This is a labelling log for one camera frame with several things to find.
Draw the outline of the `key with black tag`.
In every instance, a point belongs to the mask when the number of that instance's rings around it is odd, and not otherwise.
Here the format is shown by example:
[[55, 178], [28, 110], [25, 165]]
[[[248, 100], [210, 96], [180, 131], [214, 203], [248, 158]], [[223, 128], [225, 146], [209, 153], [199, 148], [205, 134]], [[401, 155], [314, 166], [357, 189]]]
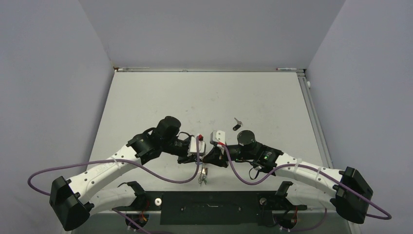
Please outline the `key with black tag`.
[[236, 121], [236, 125], [232, 128], [232, 130], [237, 131], [243, 126], [243, 123], [237, 118], [234, 118], [234, 120]]

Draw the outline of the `large steel carabiner keyring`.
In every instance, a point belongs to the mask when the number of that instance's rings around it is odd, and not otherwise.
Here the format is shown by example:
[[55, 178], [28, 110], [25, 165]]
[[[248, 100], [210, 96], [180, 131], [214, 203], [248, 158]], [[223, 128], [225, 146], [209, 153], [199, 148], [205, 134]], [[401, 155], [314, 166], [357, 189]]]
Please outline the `large steel carabiner keyring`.
[[208, 166], [206, 164], [200, 163], [198, 175], [198, 183], [200, 184], [200, 186], [206, 185], [208, 176]]

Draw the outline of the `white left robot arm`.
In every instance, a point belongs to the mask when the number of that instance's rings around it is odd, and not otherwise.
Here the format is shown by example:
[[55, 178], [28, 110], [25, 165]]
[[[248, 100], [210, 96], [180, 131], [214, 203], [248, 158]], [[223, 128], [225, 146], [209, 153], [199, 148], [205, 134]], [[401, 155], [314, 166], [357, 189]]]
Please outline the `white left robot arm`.
[[166, 116], [156, 127], [135, 135], [110, 158], [71, 178], [56, 178], [51, 185], [49, 203], [63, 229], [72, 231], [90, 216], [113, 208], [141, 209], [145, 191], [136, 181], [124, 182], [115, 189], [106, 190], [105, 186], [130, 170], [143, 168], [162, 153], [177, 156], [180, 163], [199, 164], [206, 151], [203, 136], [179, 139], [180, 127], [177, 118]]

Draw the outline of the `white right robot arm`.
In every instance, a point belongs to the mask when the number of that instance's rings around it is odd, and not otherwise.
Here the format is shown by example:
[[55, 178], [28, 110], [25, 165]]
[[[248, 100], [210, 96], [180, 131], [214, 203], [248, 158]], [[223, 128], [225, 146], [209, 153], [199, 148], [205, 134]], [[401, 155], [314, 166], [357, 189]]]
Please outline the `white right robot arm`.
[[250, 130], [239, 132], [237, 142], [226, 145], [224, 132], [212, 132], [213, 148], [203, 157], [203, 162], [232, 169], [235, 162], [248, 162], [266, 177], [280, 176], [297, 181], [298, 184], [279, 188], [280, 192], [276, 193], [275, 202], [282, 209], [291, 205], [326, 208], [335, 210], [350, 222], [364, 223], [373, 190], [357, 169], [331, 169], [305, 162], [259, 143]]

